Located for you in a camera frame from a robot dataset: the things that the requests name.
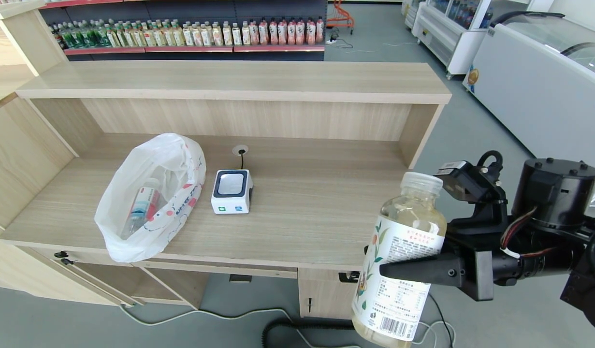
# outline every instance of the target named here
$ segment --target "nutrition label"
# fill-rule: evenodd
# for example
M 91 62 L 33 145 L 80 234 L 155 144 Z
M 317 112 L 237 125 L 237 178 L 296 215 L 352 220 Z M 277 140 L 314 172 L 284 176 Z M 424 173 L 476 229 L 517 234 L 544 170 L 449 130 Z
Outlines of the nutrition label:
M 379 217 L 364 261 L 353 311 L 366 327 L 403 341 L 412 341 L 430 284 L 381 276 L 379 266 L 436 255 L 444 238 Z

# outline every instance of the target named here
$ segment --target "glass display fridge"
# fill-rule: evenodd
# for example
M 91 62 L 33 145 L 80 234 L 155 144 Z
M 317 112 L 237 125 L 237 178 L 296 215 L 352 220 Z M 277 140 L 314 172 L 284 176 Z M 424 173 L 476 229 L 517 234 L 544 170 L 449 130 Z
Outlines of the glass display fridge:
M 595 31 L 563 14 L 511 13 L 468 71 L 465 88 L 534 156 L 595 167 Z
M 417 15 L 417 9 L 420 6 L 420 2 L 426 0 L 410 0 L 403 5 L 403 15 L 405 16 L 405 24 L 409 29 L 413 29 L 415 23 L 415 17 Z
M 428 0 L 412 33 L 446 66 L 448 79 L 467 73 L 491 20 L 512 11 L 548 11 L 553 0 Z

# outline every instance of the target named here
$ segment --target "gray floor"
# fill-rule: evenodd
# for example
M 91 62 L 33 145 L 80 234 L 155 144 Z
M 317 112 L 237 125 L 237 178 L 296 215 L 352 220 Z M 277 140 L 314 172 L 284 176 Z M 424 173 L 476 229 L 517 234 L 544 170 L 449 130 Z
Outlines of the gray floor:
M 357 24 L 352 36 L 342 29 L 341 38 L 353 49 L 328 48 L 327 61 L 427 62 L 445 81 L 444 68 L 402 23 L 396 5 L 347 5 Z M 490 149 L 505 156 L 503 187 L 512 198 L 528 154 L 461 86 L 445 81 L 453 97 L 446 106 L 418 162 L 417 170 L 434 172 L 446 161 L 476 161 Z M 448 218 L 467 216 L 470 206 L 442 196 L 439 209 Z M 595 330 L 583 314 L 558 300 L 566 277 L 528 279 L 515 287 L 497 288 L 492 302 L 476 303 L 456 289 L 433 286 L 446 319 L 454 324 L 458 348 L 595 347 Z M 214 275 L 202 307 L 224 315 L 255 308 L 281 306 L 298 316 L 297 282 L 290 279 L 255 278 L 251 284 L 229 284 L 226 275 Z M 185 307 L 148 304 L 133 311 L 142 319 L 158 320 L 184 311 Z M 195 314 L 147 328 L 125 317 L 118 308 L 37 299 L 26 293 L 0 288 L 0 348 L 137 347 L 174 348 L 260 347 L 260 331 L 281 315 L 256 314 L 238 321 L 220 321 Z M 422 319 L 438 319 L 428 303 Z M 438 330 L 440 348 L 447 347 L 445 331 Z M 374 347 L 355 333 L 308 331 L 319 346 L 357 343 Z M 289 329 L 272 334 L 273 346 L 302 348 L 306 345 Z M 432 337 L 425 342 L 430 348 Z

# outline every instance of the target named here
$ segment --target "barcode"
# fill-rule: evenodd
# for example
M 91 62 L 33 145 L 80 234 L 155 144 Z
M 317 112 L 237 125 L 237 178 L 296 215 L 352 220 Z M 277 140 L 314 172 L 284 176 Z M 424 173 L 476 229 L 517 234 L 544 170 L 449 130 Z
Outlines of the barcode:
M 404 336 L 405 332 L 407 331 L 407 326 L 408 325 L 404 322 L 399 322 L 388 317 L 383 317 L 383 320 L 381 321 L 381 325 L 379 326 L 379 328 L 381 330 L 388 331 L 391 334 Z

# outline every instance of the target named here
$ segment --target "white plastic bag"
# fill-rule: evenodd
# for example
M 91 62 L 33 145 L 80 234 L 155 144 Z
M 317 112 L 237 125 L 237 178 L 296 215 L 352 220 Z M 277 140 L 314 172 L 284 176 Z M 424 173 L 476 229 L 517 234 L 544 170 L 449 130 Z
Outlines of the white plastic bag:
M 94 220 L 116 262 L 137 262 L 162 252 L 179 232 L 205 182 L 205 157 L 196 141 L 160 134 L 135 147 L 102 196 Z M 148 178 L 160 181 L 167 200 L 152 220 L 127 239 L 120 237 L 136 192 Z

